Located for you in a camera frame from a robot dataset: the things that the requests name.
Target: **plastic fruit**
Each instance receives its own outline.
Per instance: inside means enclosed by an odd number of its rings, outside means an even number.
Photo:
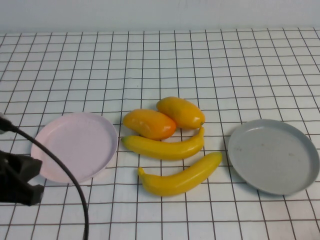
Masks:
[[[137,154],[162,160],[181,160],[203,148],[204,134],[205,129],[201,127],[196,135],[180,142],[155,141],[141,136],[124,136],[121,141],[127,149]]]
[[[151,109],[135,109],[123,118],[123,124],[141,136],[162,140],[171,137],[176,131],[176,123],[161,112]]]
[[[193,103],[175,96],[161,99],[156,104],[159,112],[175,121],[177,127],[198,129],[205,123],[205,115]]]
[[[171,176],[147,174],[142,167],[138,175],[144,189],[158,196],[182,194],[206,180],[222,161],[221,152],[212,152],[204,156],[189,168]]]

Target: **gray plate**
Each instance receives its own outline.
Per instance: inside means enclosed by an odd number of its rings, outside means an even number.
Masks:
[[[267,193],[288,195],[317,178],[317,149],[301,131],[276,120],[253,120],[238,127],[228,144],[230,161],[250,185]]]

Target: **white wall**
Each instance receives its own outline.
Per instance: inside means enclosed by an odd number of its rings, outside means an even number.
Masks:
[[[0,33],[319,25],[320,0],[0,0]]]

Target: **plate rim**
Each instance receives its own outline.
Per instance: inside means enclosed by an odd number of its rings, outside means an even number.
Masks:
[[[292,192],[288,192],[288,193],[283,193],[283,194],[280,194],[280,193],[276,193],[276,192],[272,192],[272,191],[269,191],[269,190],[265,190],[265,189],[261,189],[260,187],[256,186],[254,183],[252,182],[249,182],[246,180],[245,177],[243,177],[242,174],[240,174],[237,170],[237,168],[235,167],[235,159],[233,159],[234,157],[234,154],[230,154],[230,153],[233,153],[233,151],[229,150],[231,149],[232,147],[232,144],[233,142],[235,141],[235,139],[238,137],[239,135],[239,132],[245,128],[246,125],[252,125],[252,124],[255,124],[255,123],[259,123],[261,122],[261,127],[263,127],[263,125],[265,125],[265,123],[274,123],[274,124],[277,124],[277,125],[282,125],[282,126],[285,126],[286,128],[289,128],[291,130],[293,130],[294,132],[298,133],[300,136],[299,136],[299,139],[301,141],[301,138],[303,138],[304,140],[307,141],[307,143],[310,145],[311,148],[313,148],[314,152],[316,153],[316,159],[314,159],[314,161],[318,162],[318,168],[316,169],[316,175],[314,178],[312,178],[312,181],[311,183],[307,184],[306,186],[304,186],[303,188],[301,189],[298,189],[298,190],[295,190],[295,191],[292,191]],[[311,141],[311,139],[309,139],[302,131],[300,131],[299,129],[297,129],[296,127],[288,124],[288,123],[285,123],[283,121],[278,121],[278,120],[274,120],[274,119],[256,119],[256,120],[251,120],[251,121],[247,121],[245,123],[243,123],[242,125],[238,126],[234,131],[233,133],[231,134],[230,136],[230,139],[229,139],[229,142],[228,142],[228,146],[227,146],[227,151],[228,151],[228,157],[230,159],[230,162],[232,163],[232,166],[234,168],[234,170],[236,171],[236,173],[247,183],[249,184],[250,186],[258,189],[259,191],[262,191],[262,192],[265,192],[265,193],[268,193],[268,194],[273,194],[273,195],[278,195],[278,196],[282,196],[282,195],[292,195],[292,194],[295,194],[297,192],[300,192],[306,188],[308,188],[310,185],[312,185],[315,180],[318,178],[319,174],[320,174],[320,157],[319,157],[319,153],[318,153],[318,150],[317,148],[315,147],[315,145],[313,144],[313,142]]]
[[[118,144],[119,144],[119,141],[118,141],[118,133],[117,133],[117,130],[115,128],[115,126],[107,119],[105,118],[104,116],[102,115],[97,115],[97,114],[94,114],[92,112],[73,112],[73,113],[69,113],[69,114],[66,114],[66,115],[62,115],[54,120],[52,120],[51,122],[49,122],[47,125],[45,125],[41,131],[39,131],[37,133],[37,135],[35,136],[34,139],[36,139],[37,141],[39,141],[39,137],[41,137],[42,135],[41,134],[44,134],[43,131],[46,131],[46,130],[49,130],[49,129],[52,129],[51,131],[55,131],[54,129],[54,125],[57,124],[57,122],[64,122],[66,120],[68,120],[69,118],[71,117],[76,117],[76,118],[83,118],[83,117],[89,117],[89,118],[99,118],[99,119],[102,119],[109,127],[109,131],[108,132],[112,132],[110,133],[110,139],[112,142],[114,142],[114,147],[111,148],[111,151],[110,151],[110,158],[107,159],[105,162],[106,164],[104,165],[104,167],[102,167],[100,170],[98,170],[96,173],[94,173],[93,175],[89,176],[89,177],[85,177],[85,178],[81,178],[81,179],[76,179],[79,183],[83,183],[93,177],[95,177],[96,175],[98,175],[101,171],[103,171],[106,166],[108,165],[108,163],[111,161],[111,159],[113,158],[113,156],[115,155],[116,151],[117,151],[117,148],[118,148]],[[37,154],[42,152],[41,149],[39,149],[39,147],[37,147],[34,143],[31,145],[31,151],[30,151],[30,156],[32,158],[35,158],[35,159],[39,159]],[[60,184],[73,184],[73,182],[69,179],[69,181],[61,181],[61,180],[57,180],[57,179],[52,179],[50,177],[47,177],[45,175],[43,175],[40,171],[39,173],[40,176],[42,176],[43,178],[45,179],[48,179],[52,182],[55,182],[55,183],[60,183]]]

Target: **table surface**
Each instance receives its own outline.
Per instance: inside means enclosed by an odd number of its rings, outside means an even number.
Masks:
[[[174,162],[149,159],[121,143],[106,169],[82,183],[90,240],[318,240],[320,178],[307,190],[273,196],[248,186],[227,153],[232,131],[275,119],[320,149],[320,28],[0,35],[0,112],[32,136],[73,112],[110,120],[119,137],[128,111],[159,99],[193,102],[206,116],[201,152]],[[168,141],[194,134],[178,130]],[[0,135],[0,149],[29,154],[31,144]],[[223,161],[202,184],[173,197],[146,193],[137,166],[171,175],[205,153]],[[1,240],[80,240],[84,218],[72,185],[38,176],[40,205],[0,204]]]

